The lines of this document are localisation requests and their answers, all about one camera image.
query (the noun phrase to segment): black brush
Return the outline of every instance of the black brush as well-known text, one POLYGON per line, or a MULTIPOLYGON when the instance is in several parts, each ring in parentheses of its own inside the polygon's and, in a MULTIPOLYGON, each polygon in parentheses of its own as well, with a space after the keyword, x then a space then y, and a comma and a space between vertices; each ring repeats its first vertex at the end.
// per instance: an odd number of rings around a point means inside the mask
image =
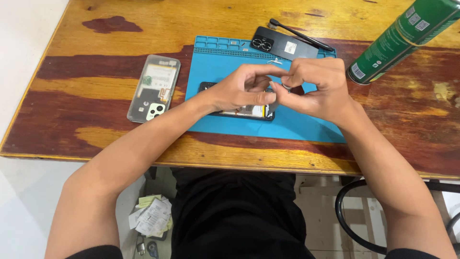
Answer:
POLYGON ((291 29, 289 27, 286 27, 286 26, 282 25, 280 22, 278 22, 275 19, 273 19, 273 18, 270 19, 270 21, 268 22, 268 27, 270 29, 276 29, 278 26, 280 26, 281 28, 286 29, 286 30, 294 33, 295 35, 297 35, 300 38, 306 40, 307 42, 309 42, 311 45, 313 45, 315 47, 320 47, 320 48, 326 49, 328 51, 334 51, 334 49, 331 46, 329 46, 327 44, 324 44, 324 43, 322 43, 320 41, 317 41, 315 39, 312 39, 312 38, 308 37, 307 35, 301 34, 300 32, 295 31, 295 30, 293 30, 293 29, 291 29))

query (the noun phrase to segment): blue silicone repair mat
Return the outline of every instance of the blue silicone repair mat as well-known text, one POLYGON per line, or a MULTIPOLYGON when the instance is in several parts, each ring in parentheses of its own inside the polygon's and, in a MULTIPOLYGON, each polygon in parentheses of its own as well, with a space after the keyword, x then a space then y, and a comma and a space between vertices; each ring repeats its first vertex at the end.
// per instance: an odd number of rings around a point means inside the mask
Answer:
MULTIPOLYGON (((188 100, 198 93, 201 82, 220 82, 241 64, 266 64, 278 58, 289 70, 290 60, 253 49, 249 40, 197 36, 195 38, 189 82, 185 99, 188 100)), ((334 52, 320 49, 318 58, 337 57, 334 52)), ((305 92, 315 91, 316 86, 310 83, 302 85, 305 92)), ((246 118, 229 118, 207 115, 193 125, 190 131, 245 135, 257 137, 309 140, 322 142, 345 143, 341 132, 333 123, 308 115, 300 114, 290 108, 279 106, 273 121, 261 121, 246 118)))

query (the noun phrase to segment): hand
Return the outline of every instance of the hand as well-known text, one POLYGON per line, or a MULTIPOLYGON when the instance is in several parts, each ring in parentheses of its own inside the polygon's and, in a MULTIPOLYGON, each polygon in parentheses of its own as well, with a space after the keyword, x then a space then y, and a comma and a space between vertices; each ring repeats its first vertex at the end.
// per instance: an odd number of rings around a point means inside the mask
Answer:
POLYGON ((358 105, 348 95, 345 65, 341 59, 294 59, 289 76, 281 77, 281 82, 290 87, 304 82, 315 84, 316 91, 297 95, 289 93, 278 83, 270 83, 281 105, 338 126, 344 123, 350 109, 358 105))
POLYGON ((203 91, 214 111, 237 109, 246 105, 267 105, 276 94, 266 93, 271 79, 267 76, 287 76, 288 71, 275 65, 243 64, 218 84, 203 91))

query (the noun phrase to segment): person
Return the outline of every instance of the person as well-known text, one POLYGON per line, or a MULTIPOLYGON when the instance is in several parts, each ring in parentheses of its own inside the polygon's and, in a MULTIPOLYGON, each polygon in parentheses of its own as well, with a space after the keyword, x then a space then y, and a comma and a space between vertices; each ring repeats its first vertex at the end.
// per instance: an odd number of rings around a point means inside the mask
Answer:
MULTIPOLYGON (((65 182, 45 258, 121 259, 118 195, 201 117, 275 100, 339 127, 384 209, 386 258, 456 258, 426 185, 349 96, 344 63, 333 58, 295 59, 289 71, 241 65, 110 144, 65 182), (317 91, 289 93, 267 75, 291 87, 310 82, 317 91), (264 92, 269 85, 275 93, 264 92)), ((304 217, 293 202, 294 174, 176 169, 174 176, 172 258, 314 258, 305 247, 304 217)))

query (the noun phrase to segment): black cable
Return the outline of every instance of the black cable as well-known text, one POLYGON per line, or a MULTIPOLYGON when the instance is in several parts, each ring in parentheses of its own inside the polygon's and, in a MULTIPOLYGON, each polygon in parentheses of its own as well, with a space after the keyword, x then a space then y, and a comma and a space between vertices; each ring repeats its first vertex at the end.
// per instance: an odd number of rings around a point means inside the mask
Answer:
MULTIPOLYGON (((425 182, 426 186, 429 190, 432 191, 443 191, 443 192, 450 192, 450 193, 458 193, 460 194, 460 185, 458 184, 451 184, 451 183, 440 183, 440 182, 425 182)), ((363 247, 380 254, 386 254, 386 247, 382 247, 376 244, 373 244, 369 241, 362 239, 358 236, 355 232, 351 230, 351 228, 345 222, 345 217, 342 212, 342 204, 345 195, 351 190, 356 187, 367 185, 366 180, 359 180, 356 182, 351 182, 345 185, 337 194, 337 198, 335 199, 335 214, 337 215, 337 219, 339 221, 340 226, 344 229, 344 231, 358 244, 362 245, 363 247)), ((452 228, 454 227, 455 223, 460 219, 460 212, 457 213, 448 223, 446 226, 447 232, 451 232, 452 228)), ((457 255, 460 254, 460 244, 456 243, 453 244, 455 253, 457 255)))

